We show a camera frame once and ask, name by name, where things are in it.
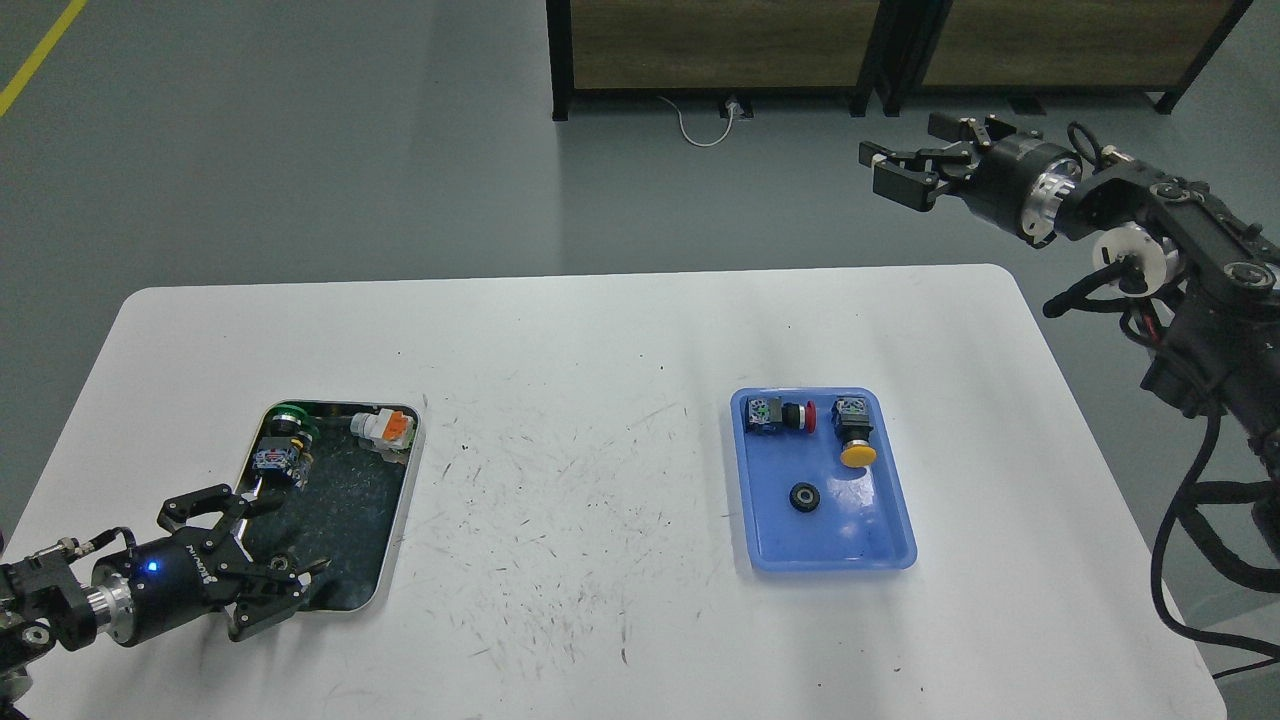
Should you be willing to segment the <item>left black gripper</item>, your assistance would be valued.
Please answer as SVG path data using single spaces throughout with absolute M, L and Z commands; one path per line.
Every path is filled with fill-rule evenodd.
M 220 514 L 216 532 L 243 536 L 255 518 L 285 503 L 284 491 L 238 493 L 228 484 L 168 498 L 157 515 L 169 537 L 110 553 L 93 565 L 90 603 L 99 633 L 137 646 L 230 603 L 228 637 L 243 642 L 293 618 L 308 602 L 314 578 L 332 560 L 296 562 L 297 579 L 274 582 L 268 561 L 252 562 L 239 541 L 219 543 L 210 530 L 179 530 L 192 518 Z

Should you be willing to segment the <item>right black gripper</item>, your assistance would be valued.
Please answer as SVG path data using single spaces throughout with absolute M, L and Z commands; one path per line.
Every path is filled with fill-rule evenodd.
M 927 132 L 951 145 L 905 151 L 859 143 L 858 160 L 872 172 L 874 195 L 914 211 L 929 211 L 938 199 L 960 195 L 977 217 L 1033 249 L 1052 242 L 1059 209 L 1082 181 L 1079 152 L 997 115 L 932 111 Z

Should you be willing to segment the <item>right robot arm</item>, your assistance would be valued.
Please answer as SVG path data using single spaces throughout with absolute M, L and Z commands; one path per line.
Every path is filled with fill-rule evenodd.
M 1189 641 L 1257 655 L 1244 673 L 1276 666 L 1276 643 L 1189 626 L 1172 615 L 1164 591 L 1169 541 L 1181 529 L 1220 577 L 1277 593 L 1277 566 L 1244 560 L 1204 515 L 1207 506 L 1248 509 L 1268 552 L 1277 552 L 1276 245 L 1207 183 L 1103 143 L 1076 120 L 1066 145 L 995 115 L 934 113 L 928 132 L 940 142 L 934 149 L 859 145 L 876 195 L 914 211 L 957 197 L 1033 249 L 1057 238 L 1094 240 L 1092 272 L 1047 300 L 1043 314 L 1116 316 L 1123 334 L 1148 354 L 1142 389 L 1206 420 L 1156 530 L 1155 611 Z

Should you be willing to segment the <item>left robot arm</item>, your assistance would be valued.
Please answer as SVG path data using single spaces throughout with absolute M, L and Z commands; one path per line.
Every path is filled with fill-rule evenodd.
M 56 646 L 74 652 L 108 635 L 134 647 L 215 612 L 227 615 L 228 635 L 239 642 L 293 618 L 329 559 L 256 559 L 237 533 L 283 502 L 212 486 L 164 502 L 163 538 L 141 544 L 132 529 L 113 527 L 4 564 L 3 716 L 20 717 L 29 665 Z

